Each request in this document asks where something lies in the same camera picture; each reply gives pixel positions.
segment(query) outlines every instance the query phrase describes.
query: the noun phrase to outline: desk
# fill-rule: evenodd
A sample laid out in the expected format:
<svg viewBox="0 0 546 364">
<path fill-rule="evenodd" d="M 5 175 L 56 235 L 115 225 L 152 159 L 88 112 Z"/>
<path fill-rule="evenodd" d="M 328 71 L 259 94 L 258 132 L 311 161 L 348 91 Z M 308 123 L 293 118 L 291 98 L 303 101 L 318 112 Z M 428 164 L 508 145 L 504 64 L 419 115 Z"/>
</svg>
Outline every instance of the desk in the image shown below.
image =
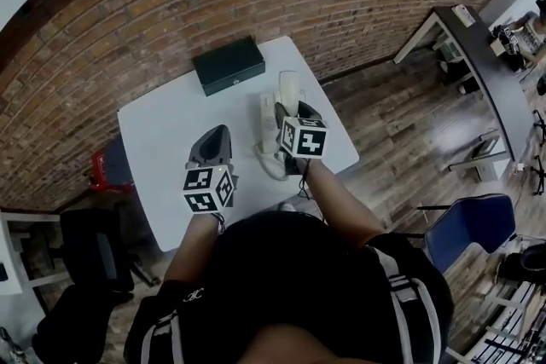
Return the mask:
<svg viewBox="0 0 546 364">
<path fill-rule="evenodd" d="M 335 173 L 358 161 L 357 150 L 311 69 L 289 37 L 262 43 L 265 73 L 215 95 L 205 96 L 195 71 L 121 108 L 119 126 L 136 191 L 161 250 L 180 245 L 192 212 L 183 201 L 184 166 L 189 150 L 208 130 L 228 126 L 232 163 L 240 177 L 235 205 L 224 211 L 226 224 L 282 202 L 298 191 L 300 176 L 278 182 L 267 176 L 253 153 L 260 138 L 262 91 L 279 88 L 279 72 L 299 72 L 305 100 L 328 121 L 324 163 Z"/>
<path fill-rule="evenodd" d="M 527 137 L 534 120 L 527 99 L 523 94 L 514 72 L 497 58 L 488 44 L 490 32 L 478 13 L 468 7 L 476 20 L 465 27 L 450 7 L 435 7 L 423 25 L 400 49 L 394 58 L 399 63 L 438 24 L 457 49 L 461 52 L 468 68 L 481 88 L 498 126 L 498 133 L 504 141 L 503 152 L 470 159 L 450 165 L 450 170 L 474 167 L 484 161 L 512 159 L 518 162 L 526 148 Z"/>
<path fill-rule="evenodd" d="M 507 332 L 502 328 L 493 326 L 486 326 L 486 331 L 492 332 L 495 335 L 507 338 L 509 340 L 517 341 L 518 343 L 523 340 L 524 336 L 531 329 L 532 324 L 538 316 L 538 313 L 540 313 L 540 310 L 544 306 L 544 302 L 546 302 L 546 297 L 542 295 L 540 286 L 534 286 L 529 284 L 528 282 L 523 282 L 520 287 L 525 286 L 527 288 L 532 287 L 532 290 L 530 293 L 530 297 L 524 303 L 514 298 L 511 298 L 510 300 L 489 296 L 485 298 L 485 300 L 489 302 L 498 303 L 499 305 L 505 306 L 507 308 L 515 308 L 521 311 L 521 317 L 517 323 L 518 329 L 516 330 L 516 334 Z"/>
<path fill-rule="evenodd" d="M 8 222 L 58 222 L 59 216 L 47 214 L 13 214 L 0 211 L 0 263 L 3 264 L 8 279 L 0 282 L 0 296 L 21 294 L 27 288 L 42 286 L 68 279 L 68 273 L 52 274 L 43 278 L 29 280 L 20 254 L 13 244 L 13 235 L 9 233 Z"/>
</svg>

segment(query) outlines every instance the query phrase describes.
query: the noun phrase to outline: brick wall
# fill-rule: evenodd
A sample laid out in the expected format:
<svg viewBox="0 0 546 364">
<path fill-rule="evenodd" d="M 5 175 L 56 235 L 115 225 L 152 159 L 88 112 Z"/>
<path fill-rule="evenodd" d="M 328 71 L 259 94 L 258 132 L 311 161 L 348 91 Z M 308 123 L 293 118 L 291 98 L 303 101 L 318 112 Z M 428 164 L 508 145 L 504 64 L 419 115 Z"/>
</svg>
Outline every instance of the brick wall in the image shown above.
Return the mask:
<svg viewBox="0 0 546 364">
<path fill-rule="evenodd" d="M 86 187 L 116 111 L 191 57 L 289 35 L 318 78 L 393 54 L 433 5 L 487 0 L 29 0 L 0 32 L 0 205 L 51 210 Z"/>
</svg>

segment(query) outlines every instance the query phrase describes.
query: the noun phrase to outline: gray desk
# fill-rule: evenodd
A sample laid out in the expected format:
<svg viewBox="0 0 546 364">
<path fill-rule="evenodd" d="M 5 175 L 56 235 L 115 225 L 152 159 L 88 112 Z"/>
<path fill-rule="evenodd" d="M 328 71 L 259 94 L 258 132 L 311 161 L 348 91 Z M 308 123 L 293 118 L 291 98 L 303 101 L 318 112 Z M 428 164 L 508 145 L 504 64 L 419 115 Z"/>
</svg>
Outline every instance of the gray desk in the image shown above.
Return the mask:
<svg viewBox="0 0 546 364">
<path fill-rule="evenodd" d="M 486 160 L 512 159 L 518 162 L 526 148 L 527 137 L 534 122 L 517 77 L 508 65 L 495 56 L 489 46 L 489 29 L 472 7 L 468 7 L 468 11 L 476 22 L 465 27 L 450 7 L 433 8 L 423 25 L 394 58 L 394 62 L 398 64 L 438 24 L 454 42 L 478 81 L 498 125 L 498 132 L 480 138 L 500 135 L 506 150 L 450 165 L 450 170 L 474 167 Z"/>
</svg>

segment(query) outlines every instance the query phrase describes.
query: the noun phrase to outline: white stripe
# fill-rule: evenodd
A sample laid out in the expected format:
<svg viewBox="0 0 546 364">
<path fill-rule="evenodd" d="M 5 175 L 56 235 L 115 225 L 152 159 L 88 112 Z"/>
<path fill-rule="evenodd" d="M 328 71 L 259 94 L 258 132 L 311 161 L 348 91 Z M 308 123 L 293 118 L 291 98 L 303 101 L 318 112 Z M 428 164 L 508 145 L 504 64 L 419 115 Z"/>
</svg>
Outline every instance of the white stripe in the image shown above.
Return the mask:
<svg viewBox="0 0 546 364">
<path fill-rule="evenodd" d="M 178 325 L 178 314 L 172 317 L 171 320 L 171 346 L 172 346 L 172 362 L 174 364 L 184 364 L 182 353 L 182 339 L 180 338 L 180 325 Z"/>
<path fill-rule="evenodd" d="M 402 349 L 402 358 L 404 364 L 413 364 L 413 356 L 411 354 L 410 331 L 406 317 L 400 306 L 400 302 L 396 295 L 391 292 L 392 306 L 396 314 L 396 322 L 398 323 L 398 332 L 400 334 L 400 347 Z"/>
<path fill-rule="evenodd" d="M 430 322 L 431 331 L 433 332 L 434 340 L 434 359 L 433 364 L 438 364 L 440 361 L 440 351 L 442 349 L 442 335 L 440 333 L 440 323 L 438 320 L 438 314 L 436 314 L 436 308 L 434 307 L 433 299 L 430 297 L 427 287 L 417 278 L 412 279 L 415 284 L 417 284 L 417 290 L 419 291 L 419 296 L 421 301 L 425 305 L 425 309 L 428 314 L 428 321 Z"/>
<path fill-rule="evenodd" d="M 409 283 L 410 282 L 407 279 L 401 279 L 401 280 L 397 280 L 396 282 L 391 282 L 391 286 L 392 287 L 402 286 L 402 285 L 409 284 Z"/>
<path fill-rule="evenodd" d="M 383 270 L 385 270 L 387 278 L 390 278 L 394 275 L 399 275 L 396 259 L 394 259 L 393 257 L 389 257 L 387 254 L 383 253 L 378 249 L 375 249 L 375 253 L 377 253 L 377 256 L 379 257 L 379 262 L 383 267 Z"/>
<path fill-rule="evenodd" d="M 417 300 L 417 295 L 415 294 L 413 288 L 403 288 L 402 290 L 396 290 L 394 292 L 398 300 L 402 303 L 409 302 L 410 300 Z"/>
<path fill-rule="evenodd" d="M 148 329 L 146 335 L 142 339 L 142 348 L 140 349 L 140 364 L 148 364 L 150 361 L 150 344 L 152 343 L 152 337 L 154 335 L 155 325 Z"/>
</svg>

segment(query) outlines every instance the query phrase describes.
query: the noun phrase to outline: black box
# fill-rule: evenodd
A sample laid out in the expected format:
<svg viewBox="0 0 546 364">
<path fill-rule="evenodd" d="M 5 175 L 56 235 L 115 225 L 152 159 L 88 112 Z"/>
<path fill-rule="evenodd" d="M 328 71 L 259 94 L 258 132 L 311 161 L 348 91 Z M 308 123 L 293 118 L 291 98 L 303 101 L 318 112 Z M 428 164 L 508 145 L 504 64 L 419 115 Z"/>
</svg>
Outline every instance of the black box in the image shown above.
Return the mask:
<svg viewBox="0 0 546 364">
<path fill-rule="evenodd" d="M 192 61 L 206 95 L 265 72 L 264 57 L 252 37 L 226 44 L 196 56 Z"/>
</svg>

